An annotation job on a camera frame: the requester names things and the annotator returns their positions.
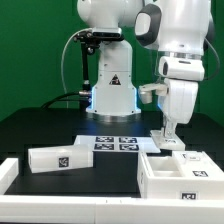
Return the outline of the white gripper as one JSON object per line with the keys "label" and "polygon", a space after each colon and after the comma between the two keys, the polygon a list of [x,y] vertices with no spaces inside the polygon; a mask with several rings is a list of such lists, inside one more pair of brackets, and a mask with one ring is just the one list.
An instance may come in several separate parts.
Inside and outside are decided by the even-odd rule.
{"label": "white gripper", "polygon": [[152,102],[152,92],[156,93],[158,107],[164,114],[162,135],[173,138],[177,123],[186,124],[192,116],[204,67],[201,60],[163,56],[158,72],[163,81],[140,86],[138,94],[148,104]]}

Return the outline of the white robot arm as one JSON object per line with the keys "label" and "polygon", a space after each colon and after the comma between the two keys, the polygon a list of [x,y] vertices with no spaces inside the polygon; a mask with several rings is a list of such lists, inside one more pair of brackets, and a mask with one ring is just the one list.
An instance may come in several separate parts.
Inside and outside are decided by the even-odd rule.
{"label": "white robot arm", "polygon": [[99,50],[87,113],[121,118],[158,96],[160,136],[171,138],[193,113],[202,57],[213,24],[211,0],[78,0],[86,45]]}

